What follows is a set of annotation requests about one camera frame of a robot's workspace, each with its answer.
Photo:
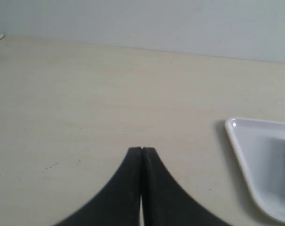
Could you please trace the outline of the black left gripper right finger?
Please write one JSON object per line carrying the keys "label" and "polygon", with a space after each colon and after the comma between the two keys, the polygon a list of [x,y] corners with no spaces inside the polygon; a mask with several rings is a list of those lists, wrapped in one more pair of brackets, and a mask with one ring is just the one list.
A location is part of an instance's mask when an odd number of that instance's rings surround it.
{"label": "black left gripper right finger", "polygon": [[176,182],[153,147],[142,149],[141,197],[146,226],[227,226]]}

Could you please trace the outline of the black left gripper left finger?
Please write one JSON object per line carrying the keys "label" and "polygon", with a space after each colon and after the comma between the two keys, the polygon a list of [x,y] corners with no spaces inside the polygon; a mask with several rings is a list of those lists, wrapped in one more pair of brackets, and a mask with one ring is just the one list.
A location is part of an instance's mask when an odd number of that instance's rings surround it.
{"label": "black left gripper left finger", "polygon": [[142,149],[131,147],[108,183],[57,226],[138,226]]}

